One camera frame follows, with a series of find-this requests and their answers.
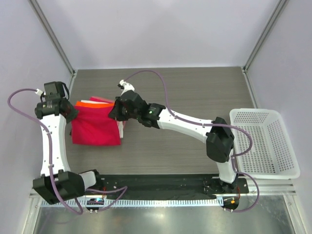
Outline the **magenta red t shirt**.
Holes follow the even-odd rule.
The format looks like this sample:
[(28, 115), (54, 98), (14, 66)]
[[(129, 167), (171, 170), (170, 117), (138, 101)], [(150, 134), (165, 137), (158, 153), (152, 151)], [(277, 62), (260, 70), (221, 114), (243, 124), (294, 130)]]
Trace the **magenta red t shirt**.
[(118, 146), (121, 144), (117, 121), (108, 117), (112, 106), (75, 106), (77, 117), (71, 122), (72, 142), (78, 145)]

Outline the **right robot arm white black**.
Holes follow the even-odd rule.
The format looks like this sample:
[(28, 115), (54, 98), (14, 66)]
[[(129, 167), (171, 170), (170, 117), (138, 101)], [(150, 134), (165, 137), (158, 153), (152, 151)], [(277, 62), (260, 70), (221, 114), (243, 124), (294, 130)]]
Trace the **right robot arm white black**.
[(234, 147), (234, 135), (224, 119), (197, 119), (173, 113), (168, 107), (147, 103), (134, 91), (126, 91), (116, 97), (108, 117), (117, 121), (135, 119), (149, 128), (172, 130), (194, 137), (206, 145), (206, 154), (217, 164), (219, 192), (230, 193), (237, 188), (238, 175), (230, 160)]

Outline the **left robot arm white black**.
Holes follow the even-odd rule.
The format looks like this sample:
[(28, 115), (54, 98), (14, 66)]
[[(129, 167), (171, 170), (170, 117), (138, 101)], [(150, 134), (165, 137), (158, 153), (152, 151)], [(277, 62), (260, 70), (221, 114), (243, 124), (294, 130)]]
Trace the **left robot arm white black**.
[(44, 92), (35, 108), (42, 132), (43, 160), (40, 177), (33, 180), (34, 190), (48, 203), (59, 203), (78, 198), (88, 189), (100, 194), (104, 183), (97, 170), (80, 174), (69, 167), (65, 145), (66, 124), (74, 120), (78, 111), (69, 102), (65, 83), (53, 81), (44, 84)]

